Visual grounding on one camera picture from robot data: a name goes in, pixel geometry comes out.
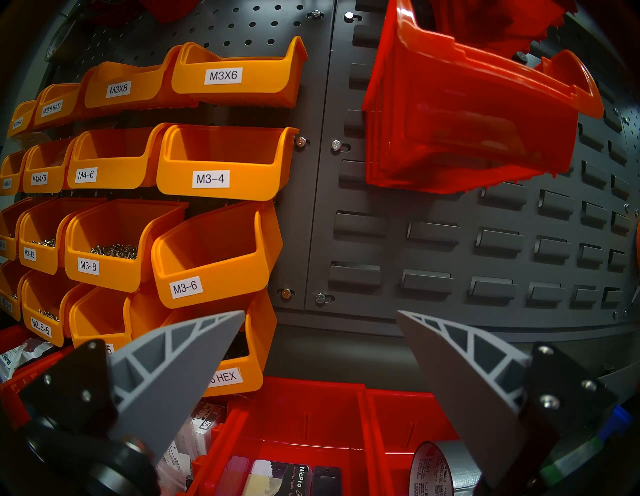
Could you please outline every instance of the orange plastic bin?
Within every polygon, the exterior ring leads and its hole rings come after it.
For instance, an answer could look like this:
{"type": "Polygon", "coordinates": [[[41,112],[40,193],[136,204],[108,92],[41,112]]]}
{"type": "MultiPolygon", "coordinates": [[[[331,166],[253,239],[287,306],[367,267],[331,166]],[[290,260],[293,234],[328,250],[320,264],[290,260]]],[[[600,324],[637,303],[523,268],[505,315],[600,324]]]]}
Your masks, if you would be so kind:
{"type": "Polygon", "coordinates": [[[106,198],[59,198],[25,212],[18,234],[22,265],[55,274],[65,266],[65,238],[69,221],[77,213],[106,202],[106,198]],[[56,240],[55,246],[33,241],[56,240]]]}
{"type": "Polygon", "coordinates": [[[362,106],[369,184],[448,194],[569,169],[578,112],[603,113],[573,53],[533,69],[414,18],[410,0],[389,2],[362,106]]]}
{"type": "Polygon", "coordinates": [[[241,202],[158,237],[151,259],[168,308],[260,291],[282,249],[273,202],[241,202]]]}
{"type": "Polygon", "coordinates": [[[80,212],[67,227],[65,269],[69,278],[118,291],[134,292],[153,277],[151,246],[184,219],[189,204],[113,200],[80,212]],[[135,260],[90,253],[97,245],[138,247],[135,260]]]}
{"type": "Polygon", "coordinates": [[[298,129],[180,124],[164,134],[157,186],[166,195],[271,200],[289,181],[298,129]]]}

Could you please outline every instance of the duct tape roll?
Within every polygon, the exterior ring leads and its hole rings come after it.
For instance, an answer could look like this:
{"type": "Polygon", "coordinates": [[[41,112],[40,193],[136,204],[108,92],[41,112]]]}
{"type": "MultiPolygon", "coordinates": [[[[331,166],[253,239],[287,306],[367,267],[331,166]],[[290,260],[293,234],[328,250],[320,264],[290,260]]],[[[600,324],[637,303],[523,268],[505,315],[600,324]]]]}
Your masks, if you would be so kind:
{"type": "Polygon", "coordinates": [[[409,496],[471,496],[480,475],[461,441],[427,441],[413,455],[409,496]]]}

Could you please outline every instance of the package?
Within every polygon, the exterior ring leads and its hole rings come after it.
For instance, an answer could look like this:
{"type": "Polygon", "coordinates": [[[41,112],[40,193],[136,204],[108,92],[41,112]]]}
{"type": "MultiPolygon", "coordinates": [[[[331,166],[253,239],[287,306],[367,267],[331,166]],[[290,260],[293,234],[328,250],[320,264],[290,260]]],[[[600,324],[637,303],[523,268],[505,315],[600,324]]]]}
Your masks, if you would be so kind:
{"type": "Polygon", "coordinates": [[[308,465],[256,460],[246,478],[242,496],[308,496],[310,487],[308,465]]]}
{"type": "Polygon", "coordinates": [[[201,402],[191,413],[198,455],[207,454],[211,448],[211,429],[225,420],[225,407],[201,402]]]}

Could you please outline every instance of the bolt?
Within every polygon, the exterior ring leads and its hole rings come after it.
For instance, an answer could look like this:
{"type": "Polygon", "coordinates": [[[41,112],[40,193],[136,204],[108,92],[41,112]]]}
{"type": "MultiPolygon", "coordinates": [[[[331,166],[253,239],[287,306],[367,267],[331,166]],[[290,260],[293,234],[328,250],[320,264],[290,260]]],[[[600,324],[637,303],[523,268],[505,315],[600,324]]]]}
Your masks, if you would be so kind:
{"type": "Polygon", "coordinates": [[[540,403],[548,410],[557,410],[560,408],[560,400],[552,394],[541,394],[540,403]]]}
{"type": "Polygon", "coordinates": [[[587,391],[591,392],[594,392],[598,388],[598,385],[595,382],[589,381],[588,379],[585,379],[580,384],[582,384],[582,387],[584,387],[587,391]]]}

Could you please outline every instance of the bin label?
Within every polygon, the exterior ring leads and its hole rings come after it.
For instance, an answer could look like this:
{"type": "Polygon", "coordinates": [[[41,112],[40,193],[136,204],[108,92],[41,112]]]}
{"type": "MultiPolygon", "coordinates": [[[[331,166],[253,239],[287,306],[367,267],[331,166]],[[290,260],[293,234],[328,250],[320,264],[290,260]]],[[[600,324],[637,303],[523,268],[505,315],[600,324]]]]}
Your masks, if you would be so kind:
{"type": "Polygon", "coordinates": [[[240,374],[240,369],[234,367],[233,369],[217,370],[216,373],[213,374],[211,381],[209,381],[207,388],[242,384],[243,382],[244,380],[240,374]]]}
{"type": "Polygon", "coordinates": [[[78,272],[99,276],[100,262],[98,260],[82,259],[78,257],[78,272]]]}
{"type": "Polygon", "coordinates": [[[2,303],[2,306],[6,309],[7,312],[9,312],[10,314],[13,312],[13,305],[10,301],[7,301],[4,296],[0,296],[0,303],[2,303]]]}
{"type": "Polygon", "coordinates": [[[95,182],[98,179],[98,168],[87,167],[76,171],[76,184],[79,182],[95,182]]]}
{"type": "Polygon", "coordinates": [[[231,172],[228,170],[195,170],[191,187],[198,188],[228,188],[231,172]]]}
{"type": "Polygon", "coordinates": [[[31,185],[39,186],[42,184],[49,183],[49,172],[38,172],[36,174],[31,174],[31,185]]]}
{"type": "Polygon", "coordinates": [[[62,102],[64,100],[58,100],[57,102],[50,103],[42,108],[42,113],[40,117],[45,117],[47,115],[55,114],[56,112],[60,112],[62,110],[62,102]]]}
{"type": "Polygon", "coordinates": [[[51,337],[51,327],[47,326],[45,323],[40,322],[38,319],[31,318],[31,327],[47,337],[51,337]]]}
{"type": "Polygon", "coordinates": [[[242,83],[242,67],[226,69],[207,69],[204,84],[240,84],[242,83]]]}
{"type": "Polygon", "coordinates": [[[131,93],[131,81],[114,83],[107,86],[107,98],[123,97],[131,93]]]}
{"type": "Polygon", "coordinates": [[[35,262],[36,261],[36,250],[34,250],[33,248],[27,248],[25,246],[24,247],[24,258],[26,260],[30,260],[31,262],[35,262]]]}

